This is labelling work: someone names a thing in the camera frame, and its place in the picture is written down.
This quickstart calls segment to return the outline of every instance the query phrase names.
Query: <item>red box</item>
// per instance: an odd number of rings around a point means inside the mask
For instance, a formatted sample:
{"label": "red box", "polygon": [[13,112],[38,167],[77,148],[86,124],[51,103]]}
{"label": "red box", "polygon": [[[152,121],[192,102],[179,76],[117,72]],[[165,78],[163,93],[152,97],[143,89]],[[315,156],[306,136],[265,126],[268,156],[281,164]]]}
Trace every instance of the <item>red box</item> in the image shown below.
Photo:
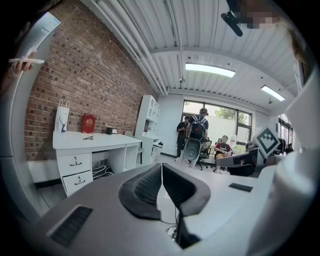
{"label": "red box", "polygon": [[96,117],[92,114],[84,114],[82,121],[82,132],[84,134],[93,134],[95,130]]}

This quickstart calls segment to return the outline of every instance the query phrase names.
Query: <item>hand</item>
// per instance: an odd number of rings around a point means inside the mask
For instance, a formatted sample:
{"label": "hand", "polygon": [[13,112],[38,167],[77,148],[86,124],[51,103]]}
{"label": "hand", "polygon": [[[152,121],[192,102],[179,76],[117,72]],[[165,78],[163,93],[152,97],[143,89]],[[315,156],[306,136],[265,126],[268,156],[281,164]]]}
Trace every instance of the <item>hand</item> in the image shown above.
{"label": "hand", "polygon": [[[36,54],[37,50],[33,50],[30,55],[27,57],[28,59],[32,59],[33,56]],[[19,62],[14,62],[12,64],[12,71],[13,73],[15,73],[16,75],[18,75],[21,71],[28,71],[31,70],[33,68],[33,64],[31,64],[30,61],[24,61],[24,59],[27,59],[24,56],[21,58],[21,60]]]}

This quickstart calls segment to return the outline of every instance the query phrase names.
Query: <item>white ceiling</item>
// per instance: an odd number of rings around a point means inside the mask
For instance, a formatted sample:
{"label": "white ceiling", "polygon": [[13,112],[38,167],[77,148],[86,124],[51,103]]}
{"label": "white ceiling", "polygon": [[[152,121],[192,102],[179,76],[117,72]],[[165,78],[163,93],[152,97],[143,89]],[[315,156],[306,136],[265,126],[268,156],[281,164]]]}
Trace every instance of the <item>white ceiling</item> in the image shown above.
{"label": "white ceiling", "polygon": [[[294,55],[282,25],[261,29],[241,25],[243,36],[238,37],[220,17],[229,10],[225,0],[118,2],[145,42],[165,86],[181,93],[194,90],[209,92],[213,98],[217,94],[227,96],[263,112],[288,105],[296,96]],[[187,71],[188,62],[224,67],[236,74],[229,78]],[[263,85],[279,92],[285,101],[272,98],[269,104],[269,94],[261,90]]]}

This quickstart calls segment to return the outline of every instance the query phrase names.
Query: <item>black backpack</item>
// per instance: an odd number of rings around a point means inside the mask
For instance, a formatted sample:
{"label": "black backpack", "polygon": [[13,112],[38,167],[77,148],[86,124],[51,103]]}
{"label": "black backpack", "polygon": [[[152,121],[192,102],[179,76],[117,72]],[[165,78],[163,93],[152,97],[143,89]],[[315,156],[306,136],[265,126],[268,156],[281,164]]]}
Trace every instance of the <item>black backpack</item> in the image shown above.
{"label": "black backpack", "polygon": [[202,120],[198,120],[196,115],[192,115],[192,117],[194,121],[191,123],[190,138],[202,140],[206,134],[205,122],[207,119],[204,117]]}

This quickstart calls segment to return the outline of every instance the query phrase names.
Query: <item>fluorescent light fixture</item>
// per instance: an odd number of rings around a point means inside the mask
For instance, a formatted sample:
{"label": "fluorescent light fixture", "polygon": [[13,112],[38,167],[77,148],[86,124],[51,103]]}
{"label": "fluorescent light fixture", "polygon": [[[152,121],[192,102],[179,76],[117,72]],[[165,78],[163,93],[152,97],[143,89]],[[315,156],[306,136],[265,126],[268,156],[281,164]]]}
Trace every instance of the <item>fluorescent light fixture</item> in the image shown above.
{"label": "fluorescent light fixture", "polygon": [[192,64],[192,63],[186,63],[185,69],[186,70],[209,72],[209,73],[223,75],[223,76],[230,77],[230,78],[232,78],[236,73],[233,70],[226,69],[223,67],[202,65],[202,64]]}
{"label": "fluorescent light fixture", "polygon": [[271,88],[269,88],[268,86],[264,85],[261,87],[261,90],[265,91],[266,93],[272,95],[273,97],[277,98],[279,101],[284,101],[285,98],[282,97],[279,93],[275,92],[274,90],[272,90]]}

